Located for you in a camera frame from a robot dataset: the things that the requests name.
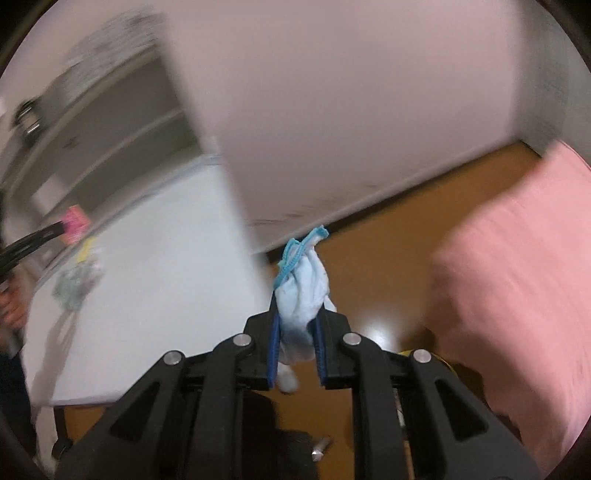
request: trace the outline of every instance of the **yellow object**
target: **yellow object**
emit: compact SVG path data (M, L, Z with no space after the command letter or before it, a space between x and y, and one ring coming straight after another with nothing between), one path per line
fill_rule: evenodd
M95 243L95 237L91 236L88 237L84 243L82 244L82 248L78 252L78 256L76 257L76 263L82 263L88 258L88 254L90 253L90 249L92 245Z
M399 355L404 355L404 356L409 356L413 351L412 350L405 350L404 352L399 352ZM446 367L448 367L449 370L451 370L455 376L457 376L456 371L453 369L453 367L448 364L443 358L441 358L439 355L434 354L433 352L431 352L431 355L433 355L435 358L437 358L437 360L439 360L443 365L445 365Z

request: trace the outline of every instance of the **pink object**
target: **pink object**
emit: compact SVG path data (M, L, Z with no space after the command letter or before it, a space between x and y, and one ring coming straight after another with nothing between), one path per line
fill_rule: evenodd
M61 222L66 230L63 235L66 245L78 243L90 226L90 220L78 205L68 208Z
M591 170L568 145L435 255L427 326L550 473L591 416Z

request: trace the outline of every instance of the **wooden floor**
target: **wooden floor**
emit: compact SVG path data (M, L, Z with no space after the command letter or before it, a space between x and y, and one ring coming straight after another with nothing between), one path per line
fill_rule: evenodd
M538 156L521 143L500 149L415 189L383 211L320 243L331 298L353 330L383 348L428 348L422 327L429 260L445 235L474 208L510 188ZM335 440L319 463L323 479L352 479L350 393L319 387L313 363L297 365L301 388L274 391L283 428ZM100 410L69 409L68 430L81 436Z

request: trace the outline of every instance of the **person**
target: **person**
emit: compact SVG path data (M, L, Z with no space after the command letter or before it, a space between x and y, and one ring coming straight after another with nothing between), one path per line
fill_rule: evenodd
M3 330L19 332L27 321L27 308L17 277L13 275L8 282L8 289L0 293L0 325ZM21 356L11 358L3 347L5 340L0 336L0 410L15 437L33 457L37 453L37 434L31 422L31 403Z

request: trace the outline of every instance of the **blue gripper pad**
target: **blue gripper pad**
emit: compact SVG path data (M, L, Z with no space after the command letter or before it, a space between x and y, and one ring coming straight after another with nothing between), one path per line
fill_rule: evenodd
M308 324L312 338L314 339L314 351L316 353L316 370L318 378L320 378L320 385L324 386L326 383L326 345L324 344L324 334L318 315L314 320Z
M267 383L269 388L275 386L277 378L277 362L279 361L279 313L275 312L273 316L273 325L271 326L271 338L269 338L269 347L267 350Z

